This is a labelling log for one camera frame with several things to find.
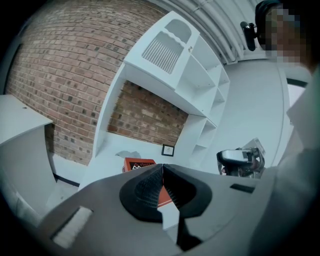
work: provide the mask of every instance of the black baseboard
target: black baseboard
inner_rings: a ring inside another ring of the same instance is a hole
[[[62,182],[68,183],[68,184],[70,184],[70,185],[72,185],[72,186],[75,186],[75,187],[79,187],[79,186],[80,186],[80,183],[76,183],[76,182],[74,182],[74,181],[72,181],[72,180],[66,179],[66,178],[61,177],[61,176],[59,176],[59,175],[56,175],[55,173],[53,174],[53,176],[54,176],[54,178],[55,178],[56,180],[60,180],[60,181],[62,181]]]

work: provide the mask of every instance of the white floor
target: white floor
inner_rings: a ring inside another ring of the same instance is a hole
[[[78,187],[65,183],[61,180],[57,180],[54,190],[46,202],[46,212],[50,212],[54,207],[61,204],[64,200],[77,193]]]

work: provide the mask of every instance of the small black picture frame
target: small black picture frame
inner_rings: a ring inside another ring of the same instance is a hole
[[[168,147],[168,148],[172,148],[172,154],[171,154],[171,153],[170,153],[170,154],[166,153],[166,150],[165,150],[165,149],[167,149],[167,147]],[[174,156],[174,153],[175,153],[175,147],[174,147],[174,146],[170,146],[170,145],[166,145],[166,144],[163,144],[163,145],[162,145],[161,155],[167,156],[167,157],[173,157],[173,156]]]

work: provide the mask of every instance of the white table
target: white table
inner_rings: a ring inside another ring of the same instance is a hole
[[[56,183],[45,141],[45,125],[50,123],[14,96],[0,95],[0,169],[40,215]]]

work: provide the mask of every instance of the brick wall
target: brick wall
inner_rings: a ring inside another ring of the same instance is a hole
[[[187,117],[188,114],[181,109],[127,81],[116,103],[108,131],[174,146]]]
[[[165,14],[143,0],[56,0],[34,15],[23,34],[6,93],[53,120],[45,133],[51,152],[89,163],[101,105],[115,73],[135,42]],[[117,106],[124,97],[123,93]],[[149,107],[141,108],[146,113],[141,120],[143,128],[149,124],[142,122],[151,114]],[[122,130],[118,122],[126,116],[113,116],[117,132],[125,135],[130,122],[123,121]],[[157,126],[154,119],[150,125]],[[167,131],[161,132],[162,128],[166,127],[159,123],[157,132],[162,140],[171,141],[179,133],[173,126],[166,138]],[[149,134],[141,129],[137,137],[157,143],[151,138],[152,129],[150,126]]]

